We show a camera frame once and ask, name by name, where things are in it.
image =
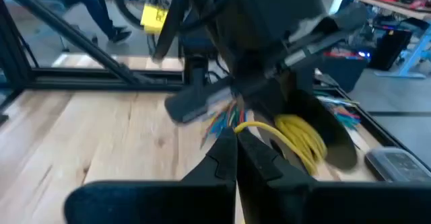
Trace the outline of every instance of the yellow tag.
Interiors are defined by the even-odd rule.
[[[162,9],[153,5],[145,5],[143,7],[141,25],[145,27],[146,32],[154,34],[160,33],[167,15],[167,9]]]

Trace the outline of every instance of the desk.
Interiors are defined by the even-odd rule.
[[[84,65],[82,59],[77,57],[76,64]],[[69,57],[64,62],[73,64]],[[21,94],[5,111],[10,119],[0,128],[1,223],[64,223],[66,196],[95,180],[185,176],[211,147],[209,142],[200,149],[209,122],[175,125],[164,107],[166,96],[99,91]],[[359,164],[343,172],[322,163],[315,178],[374,181],[363,156],[380,143],[362,126],[349,134],[358,146]],[[236,222],[242,222],[240,204]]]
[[[368,5],[377,6],[382,9],[388,9],[390,11],[400,13],[407,17],[413,17],[419,20],[423,20],[431,24],[431,9],[414,10],[410,9],[408,5],[394,2],[394,1],[382,1],[382,0],[356,0],[363,2]],[[420,38],[420,41],[415,46],[411,54],[405,59],[403,65],[397,71],[394,72],[376,72],[376,75],[383,77],[407,77],[407,78],[425,78],[426,76],[421,73],[412,73],[409,70],[415,65],[416,61],[422,55],[422,52],[426,49],[428,43],[431,40],[431,26],[424,32],[424,35]]]

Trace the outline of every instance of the yellow cable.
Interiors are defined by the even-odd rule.
[[[243,122],[235,129],[239,133],[244,128],[256,126],[268,130],[286,144],[303,162],[310,174],[315,174],[317,164],[326,156],[326,146],[318,134],[305,120],[295,115],[280,115],[275,118],[275,125],[279,129],[262,122]]]

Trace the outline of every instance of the wooden table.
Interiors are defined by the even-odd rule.
[[[95,180],[185,176],[211,147],[209,142],[200,148],[209,123],[175,125],[164,107],[166,96],[25,91],[6,110],[10,119],[0,128],[0,223],[64,223],[67,195]],[[363,156],[380,143],[361,126],[349,133],[359,164],[342,172],[322,163],[317,179],[374,181]],[[240,205],[237,213],[241,223]]]
[[[400,13],[407,17],[413,17],[425,22],[431,23],[431,9],[415,10],[410,9],[409,5],[395,1],[383,1],[383,0],[356,0],[363,2],[368,5],[377,6],[382,9],[388,9],[389,11]],[[426,76],[421,73],[409,72],[415,63],[421,58],[422,52],[428,47],[429,41],[431,40],[431,26],[424,32],[420,41],[416,44],[412,53],[404,60],[403,65],[394,72],[376,72],[376,75],[383,77],[408,77],[408,78],[420,78],[424,79]]]

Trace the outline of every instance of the gray floor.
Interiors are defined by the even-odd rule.
[[[327,8],[332,0],[323,0]],[[116,25],[127,24],[113,4],[108,4],[112,19]],[[107,42],[104,34],[91,20],[83,6],[77,6],[70,11],[65,19],[78,24],[81,29],[89,30],[99,37],[99,46],[109,54],[148,55],[147,41],[143,32],[133,29],[132,37],[122,45],[112,45]],[[31,36],[35,28],[40,26],[38,20],[18,23],[18,27],[25,34]],[[49,66],[61,53],[58,38],[52,34],[45,38],[29,41],[41,65]],[[171,55],[176,55],[175,46]],[[393,79],[374,75],[372,71],[365,71],[351,97],[361,103],[368,111],[417,111],[431,112],[431,79]],[[431,136],[431,117],[378,117],[376,118],[394,136],[419,155],[431,166],[431,149],[428,137]]]

